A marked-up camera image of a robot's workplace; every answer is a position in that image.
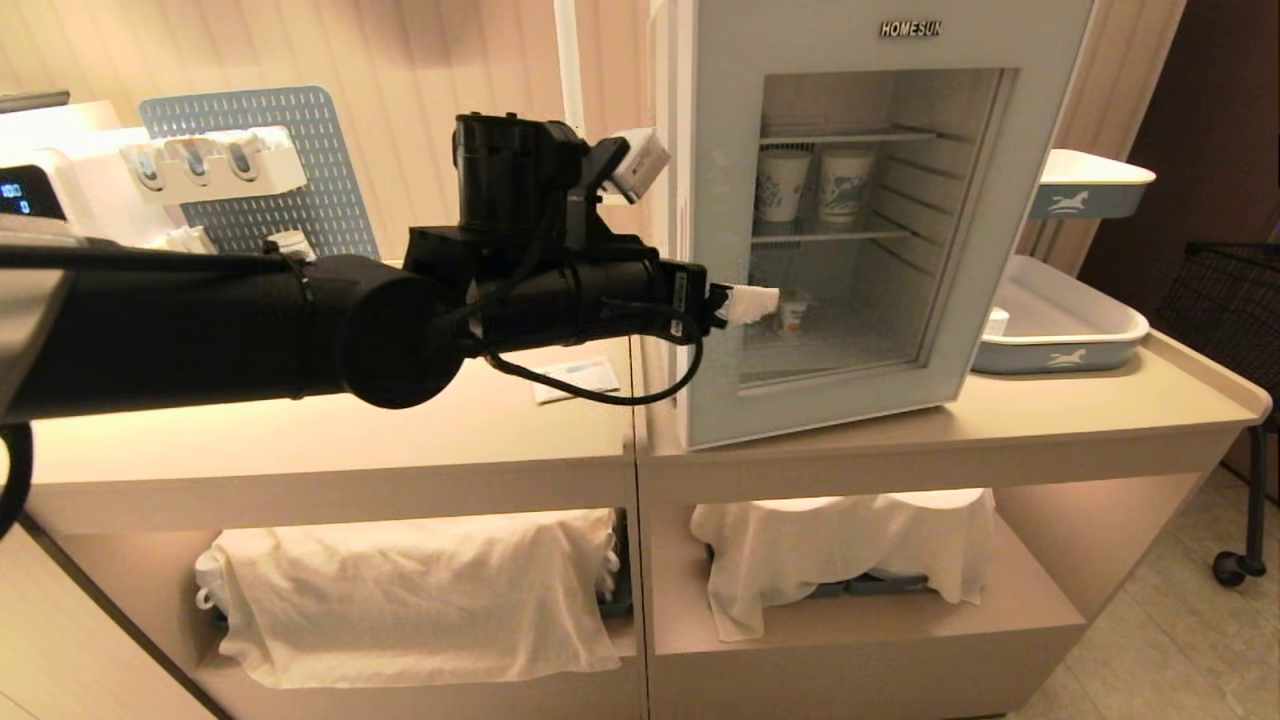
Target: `gray pegboard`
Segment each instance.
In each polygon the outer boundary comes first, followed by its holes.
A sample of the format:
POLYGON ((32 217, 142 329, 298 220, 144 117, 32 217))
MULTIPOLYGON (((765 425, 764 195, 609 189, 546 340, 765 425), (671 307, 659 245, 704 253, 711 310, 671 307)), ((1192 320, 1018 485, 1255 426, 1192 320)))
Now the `gray pegboard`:
POLYGON ((319 86, 152 97, 138 105, 151 137, 261 126, 289 128, 307 184, 282 195, 186 202, 187 222, 224 252, 257 252, 262 240, 301 229, 316 255, 378 258, 378 242, 338 127, 333 97, 319 86))

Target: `mini fridge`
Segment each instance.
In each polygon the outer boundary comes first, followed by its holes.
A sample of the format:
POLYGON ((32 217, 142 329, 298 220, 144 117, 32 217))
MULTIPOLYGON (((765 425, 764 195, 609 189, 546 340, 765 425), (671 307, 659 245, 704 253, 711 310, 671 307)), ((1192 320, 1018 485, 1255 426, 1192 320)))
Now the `mini fridge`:
MULTIPOLYGON (((969 370, 1092 0, 669 0, 654 236, 782 290, 707 338, 687 447, 941 405, 969 370)), ((689 348, 672 351, 680 374, 689 348)))

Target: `tile floor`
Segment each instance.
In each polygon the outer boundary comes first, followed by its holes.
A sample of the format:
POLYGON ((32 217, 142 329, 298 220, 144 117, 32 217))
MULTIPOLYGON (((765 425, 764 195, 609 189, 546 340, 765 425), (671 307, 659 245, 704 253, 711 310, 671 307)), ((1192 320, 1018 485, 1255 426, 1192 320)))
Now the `tile floor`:
POLYGON ((1280 510, 1268 573, 1213 580, 1244 550, 1248 489, 1219 468, 1043 688, 1011 720, 1280 720, 1280 510))

